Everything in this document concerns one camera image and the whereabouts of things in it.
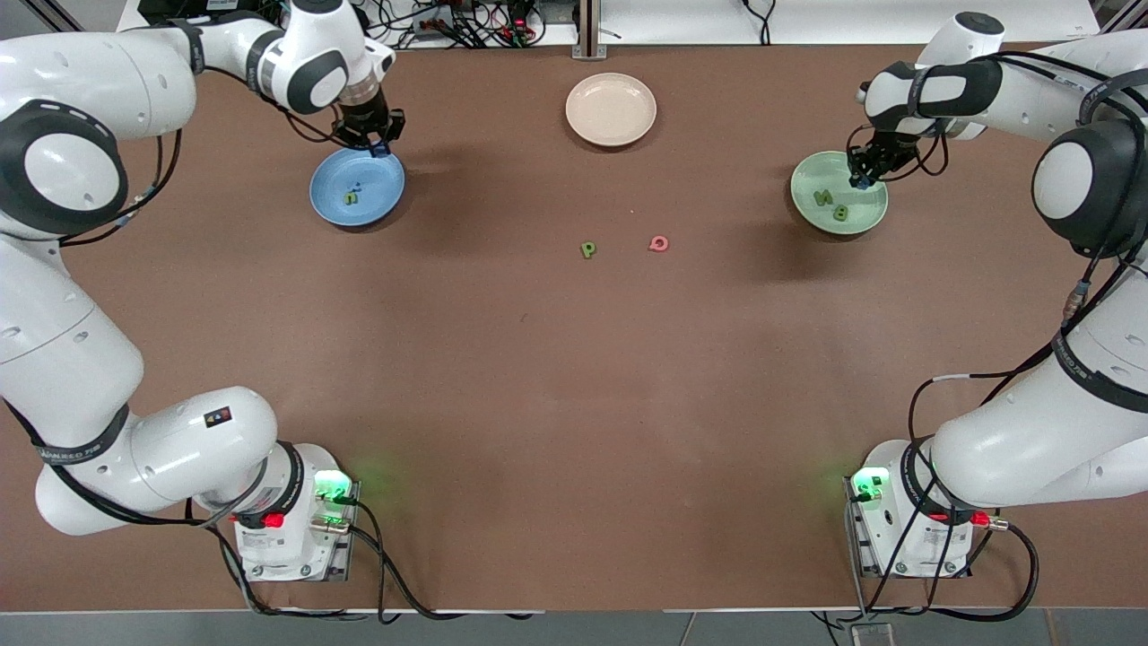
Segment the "white plate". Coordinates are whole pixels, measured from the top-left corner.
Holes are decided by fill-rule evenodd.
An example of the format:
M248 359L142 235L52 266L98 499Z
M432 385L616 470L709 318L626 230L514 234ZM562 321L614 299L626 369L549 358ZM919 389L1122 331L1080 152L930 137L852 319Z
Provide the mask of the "white plate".
M653 92L625 73L597 73L566 98L566 120L579 137L598 146L625 146L649 132L658 116Z

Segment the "tabletop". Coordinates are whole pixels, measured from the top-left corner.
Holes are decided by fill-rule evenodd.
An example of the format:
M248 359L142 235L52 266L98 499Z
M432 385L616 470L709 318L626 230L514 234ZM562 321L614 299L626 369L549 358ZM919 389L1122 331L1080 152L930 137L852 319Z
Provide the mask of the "tabletop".
M430 607L847 607L841 477L905 436L923 380L1009 369L1046 343L1083 268L1030 203L1042 146L999 132L954 142L939 178L891 185L867 234L800 219L796 164L841 149L856 85L916 52L403 53L386 87L409 119L406 193L363 232L309 204L332 147L207 75L163 194L63 255L144 355L133 411L255 389L282 439L362 480ZM604 71L658 100L651 132L615 151L563 114ZM144 185L154 145L122 148ZM669 250L649 251L653 235ZM930 389L917 428L983 395ZM0 609L242 607L204 532L53 531L34 452L0 427ZM1148 606L1146 506L1007 511L1040 551L1035 605ZM377 562L356 554L348 583L259 593L370 608ZM1010 605L1024 573L1001 538L938 602ZM923 582L898 583L883 599L922 601Z

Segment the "green plate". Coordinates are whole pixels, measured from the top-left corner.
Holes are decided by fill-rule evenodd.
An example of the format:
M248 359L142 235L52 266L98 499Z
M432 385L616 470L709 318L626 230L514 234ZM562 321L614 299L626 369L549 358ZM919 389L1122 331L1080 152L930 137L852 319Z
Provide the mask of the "green plate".
M831 203L825 201L824 190L829 190ZM838 235L855 235L872 228L889 208L889 188L883 182L868 190L850 186L850 164L839 150L815 153L797 164L790 193L809 224ZM841 205L848 208L844 220L833 216Z

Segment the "blue plate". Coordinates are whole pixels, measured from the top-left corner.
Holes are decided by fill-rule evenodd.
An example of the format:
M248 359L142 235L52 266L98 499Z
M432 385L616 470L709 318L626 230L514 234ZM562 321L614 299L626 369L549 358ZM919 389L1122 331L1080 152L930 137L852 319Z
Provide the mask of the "blue plate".
M406 186L403 164L393 154L342 148L323 159L311 176L311 205L340 226L363 226L395 208Z

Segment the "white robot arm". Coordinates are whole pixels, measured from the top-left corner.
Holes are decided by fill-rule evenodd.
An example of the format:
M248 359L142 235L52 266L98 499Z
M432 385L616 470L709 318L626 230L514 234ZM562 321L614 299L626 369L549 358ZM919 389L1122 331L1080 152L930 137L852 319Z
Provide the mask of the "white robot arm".
M0 397L45 462L40 514L87 535L194 497L234 516L243 567L263 581L327 574L347 529L320 496L346 493L335 460L277 442L271 407L245 388L131 413L142 358L71 279L59 241L124 212L116 141L181 127L208 67L296 112L338 101L344 143L397 138L404 116L380 86L394 52L364 38L343 0L292 8L286 33L236 13L0 41Z
M1092 266L1119 256L1135 268L1122 265L1103 297L1070 316L1087 291L1083 279L1065 326L1001 397L916 447L890 441L869 454L851 483L863 561L877 576L964 574L980 509L1148 491L1148 278L1137 257L1148 224L1148 104L1120 94L1148 84L1138 71L1148 65L1148 33L984 55L1002 32L987 16L962 14L925 48L924 63L897 63L862 85L875 132L848 150L854 185L916 159L918 138L970 124L1052 141L1033 174L1038 212Z

